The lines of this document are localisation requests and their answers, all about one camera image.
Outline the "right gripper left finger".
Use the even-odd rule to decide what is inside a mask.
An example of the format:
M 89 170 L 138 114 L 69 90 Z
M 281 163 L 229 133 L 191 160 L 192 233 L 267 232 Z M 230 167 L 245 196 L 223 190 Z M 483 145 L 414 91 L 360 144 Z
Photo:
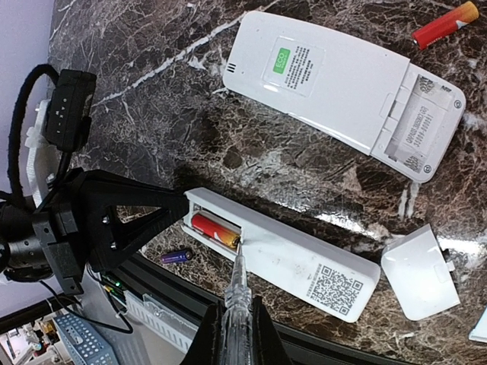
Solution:
M 208 307 L 195 338 L 182 360 L 182 365 L 218 364 L 223 314 L 224 307 L 221 303 L 212 304 Z

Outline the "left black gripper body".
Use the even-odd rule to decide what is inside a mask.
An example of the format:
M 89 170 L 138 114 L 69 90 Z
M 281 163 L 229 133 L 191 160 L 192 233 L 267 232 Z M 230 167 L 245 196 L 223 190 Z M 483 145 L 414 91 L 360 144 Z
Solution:
M 33 213 L 33 229 L 43 254 L 68 295 L 83 294 L 81 282 L 88 246 L 81 235 L 82 219 L 70 202 L 43 202 Z

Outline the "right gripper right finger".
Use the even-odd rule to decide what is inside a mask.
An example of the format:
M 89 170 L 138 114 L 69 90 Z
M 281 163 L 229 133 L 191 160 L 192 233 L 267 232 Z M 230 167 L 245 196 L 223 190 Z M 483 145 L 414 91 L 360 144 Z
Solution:
M 293 362 L 285 351 L 262 297 L 253 298 L 252 312 L 254 363 L 292 365 Z

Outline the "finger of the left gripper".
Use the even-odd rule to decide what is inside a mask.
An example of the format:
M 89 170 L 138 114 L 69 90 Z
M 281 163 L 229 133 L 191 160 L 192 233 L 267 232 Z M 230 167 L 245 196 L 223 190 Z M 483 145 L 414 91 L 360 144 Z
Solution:
M 102 170 L 74 181 L 78 231 L 95 272 L 111 271 L 189 213 L 185 195 Z

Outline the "clear pen screwdriver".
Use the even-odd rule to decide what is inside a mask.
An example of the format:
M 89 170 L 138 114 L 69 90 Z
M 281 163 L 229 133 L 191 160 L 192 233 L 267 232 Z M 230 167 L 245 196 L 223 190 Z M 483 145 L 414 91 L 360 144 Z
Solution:
M 252 290 L 247 285 L 241 243 L 237 247 L 231 283 L 224 294 L 224 306 L 219 364 L 252 364 Z

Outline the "blue purple battery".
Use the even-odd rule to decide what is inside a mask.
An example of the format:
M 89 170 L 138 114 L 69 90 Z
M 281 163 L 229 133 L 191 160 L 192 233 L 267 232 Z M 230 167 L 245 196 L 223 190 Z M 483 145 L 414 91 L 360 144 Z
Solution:
M 164 253 L 161 256 L 161 262 L 165 265 L 172 264 L 172 263 L 188 262 L 192 259 L 193 259 L 193 252 L 190 249 L 168 252 L 168 253 Z

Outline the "red orange battery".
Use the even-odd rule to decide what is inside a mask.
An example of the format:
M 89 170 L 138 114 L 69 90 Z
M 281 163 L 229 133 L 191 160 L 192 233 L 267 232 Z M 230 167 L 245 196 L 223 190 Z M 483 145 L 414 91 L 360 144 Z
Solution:
M 211 237 L 228 248 L 236 250 L 239 246 L 239 233 L 204 215 L 195 214 L 191 219 L 191 224 L 194 229 L 204 233 L 206 236 Z

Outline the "narrow white battery cover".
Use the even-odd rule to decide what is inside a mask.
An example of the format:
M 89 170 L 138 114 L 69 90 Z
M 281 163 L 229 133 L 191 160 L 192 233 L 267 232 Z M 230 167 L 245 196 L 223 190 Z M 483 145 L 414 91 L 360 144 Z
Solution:
M 487 308 L 485 308 L 476 326 L 469 333 L 468 339 L 470 341 L 487 343 Z

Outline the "white remote green buttons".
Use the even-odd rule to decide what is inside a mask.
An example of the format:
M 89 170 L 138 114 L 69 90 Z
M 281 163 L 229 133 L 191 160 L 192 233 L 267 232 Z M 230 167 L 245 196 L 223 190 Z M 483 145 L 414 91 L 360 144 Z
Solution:
M 435 174 L 461 120 L 461 89 L 398 53 L 261 11 L 238 29 L 223 82 L 417 183 Z

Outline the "red yellow battery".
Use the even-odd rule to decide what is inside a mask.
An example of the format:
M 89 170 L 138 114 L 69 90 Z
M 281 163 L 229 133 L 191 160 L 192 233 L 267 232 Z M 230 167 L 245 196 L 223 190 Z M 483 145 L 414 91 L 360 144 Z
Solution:
M 413 32 L 412 39 L 420 49 L 426 49 L 478 18 L 478 8 L 468 1 Z

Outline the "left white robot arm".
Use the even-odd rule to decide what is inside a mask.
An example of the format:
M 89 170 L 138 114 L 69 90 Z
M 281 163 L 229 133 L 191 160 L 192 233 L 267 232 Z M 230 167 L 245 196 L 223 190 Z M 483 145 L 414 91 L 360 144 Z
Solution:
M 82 294 L 86 266 L 118 268 L 188 212 L 178 192 L 77 168 L 38 207 L 1 205 L 1 272 L 16 282 L 54 277 L 65 294 Z

